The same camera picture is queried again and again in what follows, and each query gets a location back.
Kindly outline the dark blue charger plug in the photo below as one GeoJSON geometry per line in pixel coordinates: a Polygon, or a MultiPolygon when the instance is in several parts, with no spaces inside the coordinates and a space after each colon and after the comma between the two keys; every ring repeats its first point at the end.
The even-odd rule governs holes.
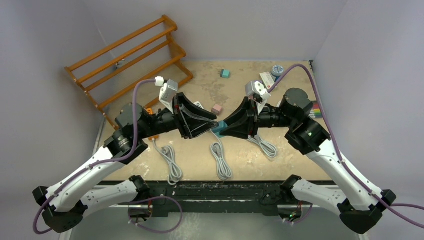
{"type": "Polygon", "coordinates": [[[223,138],[224,136],[221,135],[221,131],[225,130],[227,128],[227,124],[221,120],[218,122],[218,126],[213,128],[211,131],[218,137],[218,138],[223,138]]]}

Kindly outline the white power strip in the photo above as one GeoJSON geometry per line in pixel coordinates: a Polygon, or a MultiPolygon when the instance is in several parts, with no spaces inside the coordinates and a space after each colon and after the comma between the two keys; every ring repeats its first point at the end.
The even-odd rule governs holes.
{"type": "Polygon", "coordinates": [[[204,109],[203,105],[199,101],[196,101],[193,104],[196,105],[197,107],[201,108],[201,109],[204,109]]]}

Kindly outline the pink charger plug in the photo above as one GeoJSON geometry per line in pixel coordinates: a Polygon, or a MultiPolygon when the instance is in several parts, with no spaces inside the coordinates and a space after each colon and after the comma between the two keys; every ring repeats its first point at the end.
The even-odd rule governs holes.
{"type": "Polygon", "coordinates": [[[223,107],[219,104],[215,104],[212,108],[211,108],[211,112],[214,113],[215,115],[219,116],[222,114],[223,112],[223,107]]]}

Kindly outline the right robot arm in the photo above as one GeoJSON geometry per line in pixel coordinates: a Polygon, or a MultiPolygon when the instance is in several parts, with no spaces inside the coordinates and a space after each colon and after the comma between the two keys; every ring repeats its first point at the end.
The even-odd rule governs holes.
{"type": "Polygon", "coordinates": [[[306,92],[290,88],[279,106],[266,104],[258,110],[253,99],[245,97],[225,119],[221,135],[247,139],[259,128],[288,128],[288,143],[316,163],[338,186],[332,190],[291,175],[280,186],[280,196],[288,204],[308,202],[339,216],[345,226],[365,234],[382,218],[396,199],[393,191],[382,190],[364,177],[342,154],[337,154],[330,134],[310,116],[313,103],[306,92]]]}

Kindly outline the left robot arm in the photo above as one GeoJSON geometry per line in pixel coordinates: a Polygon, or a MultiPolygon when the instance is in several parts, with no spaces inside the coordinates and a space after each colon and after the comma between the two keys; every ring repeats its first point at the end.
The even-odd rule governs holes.
{"type": "Polygon", "coordinates": [[[213,113],[195,105],[183,93],[171,98],[170,109],[156,114],[132,102],[123,108],[117,121],[119,129],[87,162],[57,184],[33,191],[40,205],[37,217],[43,218],[50,231],[69,231],[90,214],[113,205],[153,201],[150,187],[139,175],[100,190],[95,186],[146,151],[147,138],[177,130],[182,138],[194,139],[218,125],[213,113]]]}

